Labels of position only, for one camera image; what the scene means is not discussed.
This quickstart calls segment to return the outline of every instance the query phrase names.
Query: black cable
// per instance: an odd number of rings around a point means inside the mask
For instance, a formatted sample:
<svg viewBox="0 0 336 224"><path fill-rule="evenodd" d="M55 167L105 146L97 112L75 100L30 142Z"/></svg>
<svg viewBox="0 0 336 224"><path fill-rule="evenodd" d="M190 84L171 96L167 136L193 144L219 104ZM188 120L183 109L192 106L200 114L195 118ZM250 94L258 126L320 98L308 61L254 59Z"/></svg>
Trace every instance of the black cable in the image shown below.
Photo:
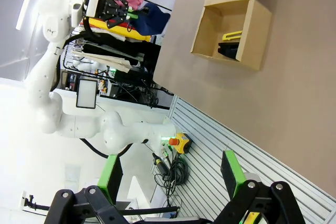
<svg viewBox="0 0 336 224"><path fill-rule="evenodd" d="M180 195L178 195L178 194L174 194L174 195L172 195L170 198L173 198L173 197L175 197L175 198L180 198L180 200L181 200L179 210L176 212L175 216L173 217L173 218L176 218L177 215L179 214L179 212L180 212L182 206L183 206L183 200L182 200L182 198L180 197ZM166 199L165 202L163 203L162 207L164 207L164 206L166 205L166 203L167 203L167 199Z"/></svg>
<svg viewBox="0 0 336 224"><path fill-rule="evenodd" d="M148 87L148 85L146 84L146 82L144 82L143 80L141 80L143 82L143 84L145 85L144 88L147 91L148 97L147 100L149 102L149 106L152 108L153 106L158 105L159 103L159 99L156 97L156 95L151 91L151 89Z"/></svg>
<svg viewBox="0 0 336 224"><path fill-rule="evenodd" d="M87 32L87 34L92 38L92 39L99 39L100 35L95 34L91 27L90 27L90 22L89 22L89 17L84 17L83 18L83 27L85 29L85 31Z"/></svg>
<svg viewBox="0 0 336 224"><path fill-rule="evenodd" d="M118 212L123 216L129 215L151 215L158 214L163 212L175 212L178 210L178 207L160 207L160 208L148 208L148 209L125 209L118 210Z"/></svg>
<svg viewBox="0 0 336 224"><path fill-rule="evenodd" d="M152 3L152 4L154 4L154 5L157 5L157 6L161 7L161 8L166 9L166 10L170 10L170 11L172 11L171 9L169 9L169 8L167 8L167 7L164 7L164 6L162 6L162 5L156 4L156 3L152 2L152 1L149 1L149 0L145 0L145 1L146 1L146 2L149 2L149 3Z"/></svg>
<svg viewBox="0 0 336 224"><path fill-rule="evenodd" d="M27 210L22 210L23 212L28 212L30 214L35 214L35 215L41 215L41 216L46 216L46 215L43 215L43 214L39 214L37 212L31 212L31 211L27 211Z"/></svg>
<svg viewBox="0 0 336 224"><path fill-rule="evenodd" d="M127 24L127 31L129 33L132 31L132 25L130 23Z"/></svg>
<svg viewBox="0 0 336 224"><path fill-rule="evenodd" d="M118 157L121 157L122 155L124 155L131 148L132 145L133 143L127 145L120 153L118 153Z"/></svg>
<svg viewBox="0 0 336 224"><path fill-rule="evenodd" d="M147 147L151 152L153 152L153 150L150 149L148 145L146 145L146 147Z"/></svg>
<svg viewBox="0 0 336 224"><path fill-rule="evenodd" d="M63 59L63 67L64 67L65 69L67 69L67 70L70 70L70 71L73 71L73 70L75 69L75 70L76 70L77 72L79 72L79 73L86 74L87 77L93 77L93 78L102 77L102 76L100 76L99 74L96 74L96 73L84 72L84 71L78 70L78 69L75 68L75 67L74 67L74 68L69 68L69 67L67 67L67 66L65 65L65 57L64 57L64 59ZM130 94L130 92L129 92L126 88L124 88L124 87L123 87L121 84L119 84L118 82L114 81L113 78L111 78L111 77L109 77L109 76L106 76L105 78L108 79L109 81L111 81L111 82L117 84L119 88L125 90L131 97L133 97L134 100L136 101L136 103L139 103L139 102L137 101L137 99L136 99L132 94ZM144 104L144 105L150 106L151 108L153 107L153 105L154 105L154 106L157 106L156 104Z"/></svg>
<svg viewBox="0 0 336 224"><path fill-rule="evenodd" d="M70 42L74 41L75 39L79 39L79 38L82 38L86 33L79 33L79 34L76 34L76 35L73 35L71 36L70 38L68 38L65 42L64 42L64 45L63 45L63 48L65 48L65 46L67 44L69 44ZM56 81L55 83L51 86L51 89L50 91L53 92L56 88L57 88L57 85L61 79L61 62L60 62L60 56L58 56L58 60L57 60L57 64L56 64Z"/></svg>
<svg viewBox="0 0 336 224"><path fill-rule="evenodd" d="M172 167L172 162L170 162L169 157L167 157L167 161L168 161L169 167Z"/></svg>
<svg viewBox="0 0 336 224"><path fill-rule="evenodd" d="M51 86L51 89L50 89L51 92L53 92L57 88L58 83L61 79L61 62L60 61L61 61L61 56L58 56L58 60L56 64L56 81Z"/></svg>
<svg viewBox="0 0 336 224"><path fill-rule="evenodd" d="M105 109L103 109L101 106L99 106L98 104L96 104L99 108L101 108L102 109L102 111L105 111Z"/></svg>
<svg viewBox="0 0 336 224"><path fill-rule="evenodd" d="M176 186L184 184L188 179L188 165L184 159L180 157L179 154L176 154L172 159L171 167L168 173L168 179L161 184L157 177L161 174L155 174L154 180L156 184L165 189L165 194L167 197L167 205L170 207L169 198L172 197L176 191Z"/></svg>
<svg viewBox="0 0 336 224"><path fill-rule="evenodd" d="M174 95L173 93L169 92L169 90L168 90L168 89L165 89L164 87L161 87L159 90L165 92L165 93L168 94L168 95L171 95L171 96Z"/></svg>
<svg viewBox="0 0 336 224"><path fill-rule="evenodd" d="M99 156L103 157L103 158L108 158L109 156L101 153L99 150L97 150L96 148L94 148L92 146L92 144L90 144L85 138L80 138L82 140L83 143L85 143L94 153L98 154Z"/></svg>
<svg viewBox="0 0 336 224"><path fill-rule="evenodd" d="M133 207L129 207L128 209L134 210ZM138 217L139 217L140 220L143 220L143 218L141 217L141 215L138 215Z"/></svg>

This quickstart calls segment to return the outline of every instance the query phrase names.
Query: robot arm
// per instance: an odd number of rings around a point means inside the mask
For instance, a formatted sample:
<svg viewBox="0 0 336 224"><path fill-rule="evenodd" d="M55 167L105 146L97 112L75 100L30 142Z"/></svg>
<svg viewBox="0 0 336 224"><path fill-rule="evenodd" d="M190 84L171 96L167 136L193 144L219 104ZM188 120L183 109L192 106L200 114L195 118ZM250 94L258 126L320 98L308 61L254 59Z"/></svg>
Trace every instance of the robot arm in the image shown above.
<svg viewBox="0 0 336 224"><path fill-rule="evenodd" d="M51 92L55 66L63 52L64 44L84 16L102 17L105 20L117 16L122 22L127 15L113 5L113 0L41 0L39 13L43 19L43 34L50 42L46 53L27 77L28 105L36 114L36 121L44 133L64 137L91 138L102 132L110 154L116 154L130 143L149 140L153 150L159 152L161 137L176 134L173 124L133 123L124 126L116 111L108 111L100 117L67 115L62 110L62 98Z"/></svg>

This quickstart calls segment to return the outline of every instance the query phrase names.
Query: open cardboard box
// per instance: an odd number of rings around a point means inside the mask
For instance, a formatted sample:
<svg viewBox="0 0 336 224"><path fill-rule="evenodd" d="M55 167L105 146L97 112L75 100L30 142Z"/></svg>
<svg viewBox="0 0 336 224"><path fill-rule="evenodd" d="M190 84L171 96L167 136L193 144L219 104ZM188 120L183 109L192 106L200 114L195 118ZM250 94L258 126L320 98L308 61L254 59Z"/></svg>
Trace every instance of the open cardboard box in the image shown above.
<svg viewBox="0 0 336 224"><path fill-rule="evenodd" d="M270 20L271 12L257 0L205 0L191 53L259 70ZM236 60L218 53L223 35L235 31L243 31L229 41L239 42Z"/></svg>

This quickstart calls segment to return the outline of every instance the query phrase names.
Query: wire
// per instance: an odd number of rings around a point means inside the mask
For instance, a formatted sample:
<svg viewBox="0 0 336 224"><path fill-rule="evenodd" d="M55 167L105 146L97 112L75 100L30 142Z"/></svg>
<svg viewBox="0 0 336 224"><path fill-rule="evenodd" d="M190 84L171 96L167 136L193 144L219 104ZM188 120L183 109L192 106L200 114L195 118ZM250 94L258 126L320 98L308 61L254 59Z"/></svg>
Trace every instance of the wire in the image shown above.
<svg viewBox="0 0 336 224"><path fill-rule="evenodd" d="M169 157L167 157L167 161L168 161L169 167L172 167L172 162L170 162Z"/></svg>
<svg viewBox="0 0 336 224"><path fill-rule="evenodd" d="M120 85L119 83L117 83L117 82L115 82L115 81L113 81L115 84L117 84L120 88L122 88L123 90L125 90L131 97L133 97L134 99L135 99L135 101L136 102L138 102L137 101L137 99L130 93L130 92L128 92L128 90L126 89L126 88L124 88L122 85Z"/></svg>
<svg viewBox="0 0 336 224"><path fill-rule="evenodd" d="M176 215L175 215L175 217L174 217L174 218L176 218L177 215L178 215L179 212L180 212L180 209L181 209L182 206L183 206L183 200L182 200L182 198L180 197L180 195L177 195L177 194L173 194L172 196L170 196L170 198L172 198L172 197L178 197L178 198L180 198L180 200L181 200L180 208L179 208L179 210L176 212ZM167 203L167 199L166 199L165 202L163 203L162 207L164 207L166 203Z"/></svg>
<svg viewBox="0 0 336 224"><path fill-rule="evenodd" d="M27 210L23 210L23 212L28 212L30 214L34 214L34 215L41 215L41 216L46 216L46 215L43 215L43 214L39 214L37 212L31 212L31 211L27 211Z"/></svg>
<svg viewBox="0 0 336 224"><path fill-rule="evenodd" d="M143 143L143 144L146 145L146 143ZM148 145L146 145L146 147L147 147L148 149L150 149ZM152 149L150 149L150 150L151 150L151 152L153 152Z"/></svg>
<svg viewBox="0 0 336 224"><path fill-rule="evenodd" d="M100 152L99 150L97 150L96 148L94 148L92 146L92 144L90 144L85 138L80 138L82 140L83 143L85 143L94 153L98 154L99 156L103 157L103 158L108 158L109 156Z"/></svg>
<svg viewBox="0 0 336 224"><path fill-rule="evenodd" d="M83 27L84 27L87 35L90 36L92 39L99 39L100 38L99 34L96 34L91 30L89 17L84 17L83 18Z"/></svg>
<svg viewBox="0 0 336 224"><path fill-rule="evenodd" d="M99 106L98 104L96 104L99 108L101 108L103 111L105 111L101 106Z"/></svg>
<svg viewBox="0 0 336 224"><path fill-rule="evenodd" d="M132 25L130 23L127 24L127 31L129 33L132 31Z"/></svg>
<svg viewBox="0 0 336 224"><path fill-rule="evenodd" d="M63 48L65 48L65 46L69 43L71 43L72 41L76 40L76 39L80 39L83 38L84 36L87 36L87 33L85 31L80 32L79 34L73 35L70 38L68 38L63 45Z"/></svg>
<svg viewBox="0 0 336 224"><path fill-rule="evenodd" d="M167 180L164 181L163 183L160 183L157 180L158 176L161 176L161 174L155 174L154 175L154 180L158 186L161 188L165 189L165 194L167 197L167 205L170 207L170 201L169 198L171 198L175 191L176 191L176 186L180 186L184 184L189 176L188 173L188 164L184 159L180 157L179 154L175 155L175 158L172 159L172 165L169 169L169 173L167 176Z"/></svg>
<svg viewBox="0 0 336 224"><path fill-rule="evenodd" d="M134 210L133 207L129 207L128 209ZM141 217L141 215L138 215L138 217L139 217L140 220L143 220L142 217Z"/></svg>
<svg viewBox="0 0 336 224"><path fill-rule="evenodd" d="M146 82L144 82L144 80L141 80L143 82L143 84L145 85L145 88L147 90L148 93L148 98L147 100L149 101L149 106L152 108L153 106L158 105L159 103L159 99L156 97L156 95L151 91L151 89L148 87L148 85L146 84Z"/></svg>
<svg viewBox="0 0 336 224"><path fill-rule="evenodd" d="M118 157L121 157L122 155L124 155L133 145L133 143L127 145L120 153L118 153Z"/></svg>
<svg viewBox="0 0 336 224"><path fill-rule="evenodd" d="M168 95L171 95L171 96L174 95L173 93L169 92L169 90L168 90L168 89L165 89L164 87L161 87L160 90L163 91L163 92L165 92L165 93L168 94Z"/></svg>
<svg viewBox="0 0 336 224"><path fill-rule="evenodd" d="M149 0L145 0L145 1L146 1L146 2L149 2L149 3L152 3L152 4L154 4L154 5L157 5L157 6L161 7L161 8L166 9L166 10L172 11L171 9L169 9L169 8L167 8L167 7L164 7L164 6L162 6L162 5L156 4L156 3L152 2L152 1L149 1Z"/></svg>
<svg viewBox="0 0 336 224"><path fill-rule="evenodd" d="M58 56L57 64L56 64L56 81L55 83L51 86L50 91L53 92L59 83L59 80L61 79L61 62L60 62L61 56Z"/></svg>

